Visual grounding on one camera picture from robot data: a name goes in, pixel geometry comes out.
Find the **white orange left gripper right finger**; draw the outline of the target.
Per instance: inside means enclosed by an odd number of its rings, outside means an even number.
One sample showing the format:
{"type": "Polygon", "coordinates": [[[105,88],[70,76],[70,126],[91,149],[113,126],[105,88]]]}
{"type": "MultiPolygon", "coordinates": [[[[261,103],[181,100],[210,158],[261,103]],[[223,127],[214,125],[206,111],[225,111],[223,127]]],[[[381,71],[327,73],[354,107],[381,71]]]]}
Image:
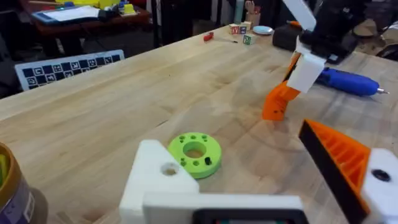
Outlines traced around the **white orange left gripper right finger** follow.
{"type": "Polygon", "coordinates": [[[306,119],[299,139],[348,223],[397,223],[397,156],[306,119]]]}

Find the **bare white left gripper left finger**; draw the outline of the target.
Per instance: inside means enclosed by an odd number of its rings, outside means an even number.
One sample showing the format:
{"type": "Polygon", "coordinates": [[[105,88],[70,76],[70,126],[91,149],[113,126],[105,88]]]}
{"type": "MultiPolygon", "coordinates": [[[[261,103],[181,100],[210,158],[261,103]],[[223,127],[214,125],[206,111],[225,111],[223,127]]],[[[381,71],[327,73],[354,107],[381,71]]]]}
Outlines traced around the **bare white left gripper left finger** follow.
{"type": "Polygon", "coordinates": [[[199,193],[198,182],[154,139],[139,143],[119,204],[121,223],[144,223],[144,194],[199,193]]]}

